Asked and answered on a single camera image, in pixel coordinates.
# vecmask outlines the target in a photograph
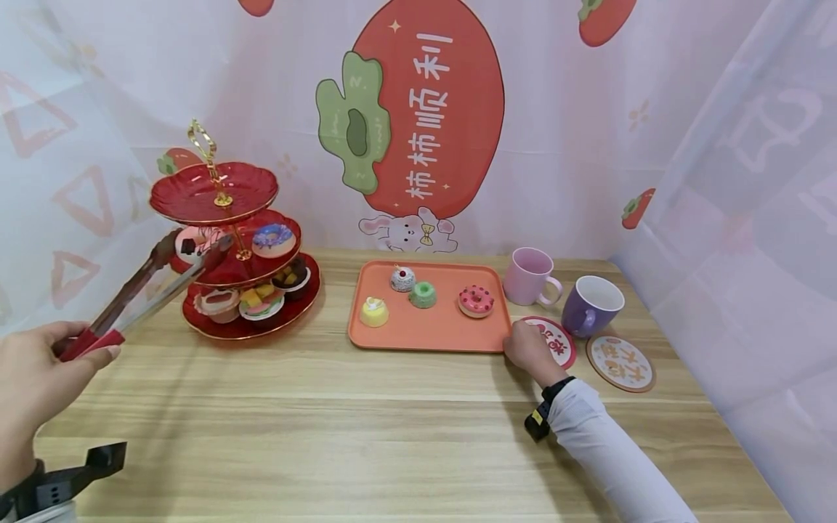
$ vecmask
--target bunny illustration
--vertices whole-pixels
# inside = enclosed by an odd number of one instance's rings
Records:
[[[377,234],[377,247],[381,250],[406,253],[452,253],[457,244],[450,239],[454,225],[448,220],[436,219],[433,211],[418,208],[418,215],[393,218],[382,214],[358,224],[364,234]]]

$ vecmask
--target finger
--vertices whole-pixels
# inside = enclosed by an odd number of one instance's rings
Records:
[[[50,383],[53,401],[59,411],[67,408],[81,395],[96,373],[110,365],[119,356],[120,347],[101,347],[80,358],[56,365]]]
[[[52,346],[56,341],[63,340],[72,336],[78,336],[81,331],[87,328],[86,321],[55,321],[35,327],[28,331],[29,334],[34,334],[44,340],[44,344]]]
[[[89,364],[92,364],[94,369],[93,373],[96,373],[110,365],[119,356],[120,352],[122,352],[121,347],[116,345],[101,347],[95,351],[88,352],[80,358],[76,358],[76,361],[87,361]]]
[[[73,337],[64,338],[63,340],[58,340],[55,343],[53,343],[53,345],[52,345],[53,355],[55,357],[60,357],[62,354],[64,354],[64,351],[69,349],[69,346],[73,345],[73,342],[76,339],[77,338],[73,338]]]

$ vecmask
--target white curtain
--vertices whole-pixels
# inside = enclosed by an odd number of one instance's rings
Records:
[[[837,513],[837,2],[773,0],[614,257],[796,521]]]
[[[275,172],[306,246],[615,256],[793,516],[823,520],[835,2],[593,5],[7,0],[0,332],[116,292],[172,226],[146,200],[194,160],[194,117]]]

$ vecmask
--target hand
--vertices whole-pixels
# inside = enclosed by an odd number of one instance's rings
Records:
[[[503,340],[506,357],[516,366],[529,373],[541,388],[546,388],[568,377],[552,358],[546,340],[534,325],[523,320],[511,326],[511,336]]]
[[[103,347],[62,363],[56,357],[84,322],[57,321],[0,340],[0,492],[35,469],[35,432],[75,401],[95,374],[119,355]]]

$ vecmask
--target pink donut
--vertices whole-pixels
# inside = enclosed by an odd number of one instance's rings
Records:
[[[488,289],[478,285],[465,287],[457,301],[462,313],[471,318],[485,318],[494,310],[494,298]]]

